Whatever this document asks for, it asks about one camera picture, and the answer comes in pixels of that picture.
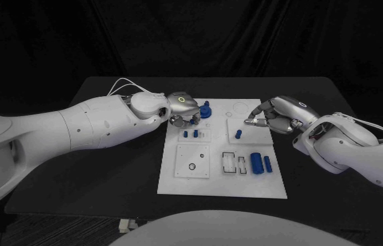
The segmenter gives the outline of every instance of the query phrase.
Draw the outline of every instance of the black table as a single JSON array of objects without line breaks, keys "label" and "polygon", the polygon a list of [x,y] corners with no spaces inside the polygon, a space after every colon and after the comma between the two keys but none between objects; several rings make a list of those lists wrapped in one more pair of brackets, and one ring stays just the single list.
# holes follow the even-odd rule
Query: black table
[{"label": "black table", "polygon": [[[71,105],[104,96],[116,77],[86,80]],[[194,98],[261,98],[288,95],[321,115],[352,108],[330,79],[141,78],[154,92],[187,91]],[[129,87],[120,94],[138,92]],[[291,219],[321,229],[367,231],[383,220],[383,188],[349,169],[327,172],[292,147],[297,134],[272,133],[288,199],[158,195],[167,123],[158,130],[110,149],[63,155],[28,175],[18,186],[8,213],[109,216],[156,219],[193,210],[239,210]]]}]

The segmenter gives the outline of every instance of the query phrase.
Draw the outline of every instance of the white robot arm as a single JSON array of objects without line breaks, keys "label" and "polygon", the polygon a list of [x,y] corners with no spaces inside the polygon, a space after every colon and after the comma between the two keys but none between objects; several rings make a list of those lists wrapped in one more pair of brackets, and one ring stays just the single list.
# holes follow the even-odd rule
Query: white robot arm
[{"label": "white robot arm", "polygon": [[[258,118],[262,111],[266,119]],[[300,129],[302,134],[294,139],[294,147],[326,170],[339,174],[352,167],[372,183],[383,186],[383,144],[356,121],[383,130],[343,113],[320,117],[302,102],[279,96],[258,106],[245,123],[271,127],[282,134]]]},{"label": "white robot arm", "polygon": [[196,100],[185,92],[139,92],[93,98],[63,111],[0,117],[0,199],[31,171],[51,158],[81,149],[109,148],[152,132],[171,118],[201,120]]}]

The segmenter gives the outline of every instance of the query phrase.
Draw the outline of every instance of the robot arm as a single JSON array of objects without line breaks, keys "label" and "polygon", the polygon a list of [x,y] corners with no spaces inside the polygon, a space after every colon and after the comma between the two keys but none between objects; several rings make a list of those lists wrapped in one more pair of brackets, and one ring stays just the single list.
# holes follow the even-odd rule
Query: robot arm
[{"label": "robot arm", "polygon": [[[256,118],[262,111],[266,119]],[[383,144],[356,120],[343,113],[320,117],[302,102],[281,96],[258,106],[245,123],[271,127],[282,134],[300,129],[302,133],[294,139],[294,147],[311,156],[315,163],[334,174],[352,167],[382,186]],[[375,124],[363,123],[383,129]]]},{"label": "robot arm", "polygon": [[109,148],[152,132],[171,118],[200,121],[193,97],[139,92],[93,98],[63,111],[0,117],[0,199],[51,158],[81,149]]}]

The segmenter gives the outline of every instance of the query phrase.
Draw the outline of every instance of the blue object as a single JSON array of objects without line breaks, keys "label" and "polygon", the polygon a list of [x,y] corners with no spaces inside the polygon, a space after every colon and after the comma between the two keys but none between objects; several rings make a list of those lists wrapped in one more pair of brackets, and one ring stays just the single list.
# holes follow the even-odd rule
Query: blue object
[{"label": "blue object", "polygon": [[242,130],[239,130],[236,133],[236,139],[240,139],[240,138],[242,138]]},{"label": "blue object", "polygon": [[263,159],[265,159],[266,171],[274,172],[269,156],[265,156]]},{"label": "blue object", "polygon": [[200,106],[201,118],[207,119],[211,116],[210,102],[206,101],[204,106]]},{"label": "blue object", "polygon": [[262,155],[261,155],[261,153],[252,153],[250,159],[252,159],[253,173],[255,174],[262,174],[265,172],[265,169],[263,169],[263,163],[262,163]]}]

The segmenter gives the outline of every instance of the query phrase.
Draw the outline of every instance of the table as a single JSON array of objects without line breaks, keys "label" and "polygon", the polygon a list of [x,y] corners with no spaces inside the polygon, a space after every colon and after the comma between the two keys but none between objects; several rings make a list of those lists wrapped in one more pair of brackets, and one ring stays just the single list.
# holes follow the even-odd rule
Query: table
[{"label": "table", "polygon": [[[90,77],[71,105],[104,96],[116,77]],[[187,91],[196,98],[292,96],[321,115],[352,108],[330,79],[143,78],[132,81],[152,92]],[[129,87],[120,94],[138,92]],[[288,199],[158,195],[167,123],[149,134],[110,149],[81,150],[42,164],[18,186],[8,213],[156,219],[194,210],[236,210],[268,214],[321,229],[369,231],[383,219],[383,188],[349,169],[327,172],[292,147],[297,133],[272,133]]]}]

